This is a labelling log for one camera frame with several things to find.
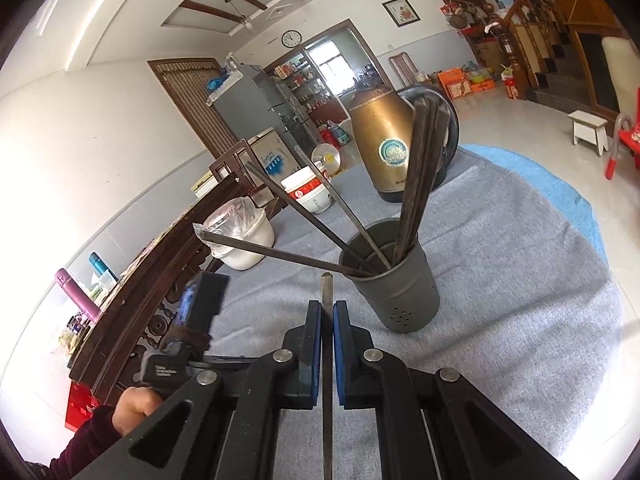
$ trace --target hand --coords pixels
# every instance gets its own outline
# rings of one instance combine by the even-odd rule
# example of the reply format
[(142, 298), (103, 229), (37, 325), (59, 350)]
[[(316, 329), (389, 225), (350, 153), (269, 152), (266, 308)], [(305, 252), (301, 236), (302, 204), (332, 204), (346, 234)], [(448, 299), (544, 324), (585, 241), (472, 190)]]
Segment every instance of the hand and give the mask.
[(125, 436), (133, 431), (145, 417), (151, 415), (162, 404), (160, 397), (151, 388), (127, 388), (120, 396), (111, 417), (115, 430)]

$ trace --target purple thermos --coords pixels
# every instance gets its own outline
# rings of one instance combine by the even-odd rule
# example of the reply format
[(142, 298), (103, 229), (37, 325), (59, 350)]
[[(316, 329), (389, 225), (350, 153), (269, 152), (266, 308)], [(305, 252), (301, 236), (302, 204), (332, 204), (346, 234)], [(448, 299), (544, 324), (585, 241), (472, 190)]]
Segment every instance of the purple thermos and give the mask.
[(98, 306), (91, 301), (85, 293), (84, 290), (80, 288), (80, 285), (76, 283), (68, 272), (65, 269), (60, 269), (56, 272), (56, 282), (62, 290), (71, 298), (78, 308), (82, 311), (82, 313), (87, 316), (91, 321), (96, 322), (100, 317), (100, 309)]

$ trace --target wall clock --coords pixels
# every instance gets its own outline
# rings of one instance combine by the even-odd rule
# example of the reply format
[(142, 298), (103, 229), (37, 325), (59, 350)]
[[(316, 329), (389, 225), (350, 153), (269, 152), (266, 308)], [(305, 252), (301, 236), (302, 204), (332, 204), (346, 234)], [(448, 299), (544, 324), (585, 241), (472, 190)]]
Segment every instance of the wall clock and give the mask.
[(302, 34), (296, 30), (288, 30), (282, 35), (282, 44), (287, 48), (298, 46), (302, 41)]

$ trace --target person's arm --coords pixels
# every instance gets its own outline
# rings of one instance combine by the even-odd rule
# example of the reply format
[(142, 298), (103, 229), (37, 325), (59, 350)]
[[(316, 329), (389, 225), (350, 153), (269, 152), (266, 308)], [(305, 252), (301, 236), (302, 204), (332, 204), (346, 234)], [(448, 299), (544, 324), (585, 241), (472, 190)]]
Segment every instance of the person's arm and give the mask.
[(131, 432), (161, 403), (161, 397), (149, 388), (128, 388), (115, 408), (96, 408), (92, 418), (80, 426), (60, 457), (53, 459), (48, 468), (33, 465), (34, 473), (42, 480), (70, 480), (121, 436)]

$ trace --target white stool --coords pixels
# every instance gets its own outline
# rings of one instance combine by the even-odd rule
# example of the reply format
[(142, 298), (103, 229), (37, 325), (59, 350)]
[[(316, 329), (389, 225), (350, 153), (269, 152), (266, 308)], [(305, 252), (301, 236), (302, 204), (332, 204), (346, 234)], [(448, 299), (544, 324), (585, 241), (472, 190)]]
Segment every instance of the white stool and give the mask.
[(578, 139), (595, 144), (599, 156), (602, 156), (603, 150), (609, 151), (609, 139), (604, 127), (607, 124), (606, 119), (581, 110), (569, 114), (569, 117), (574, 121), (574, 144), (578, 144)]

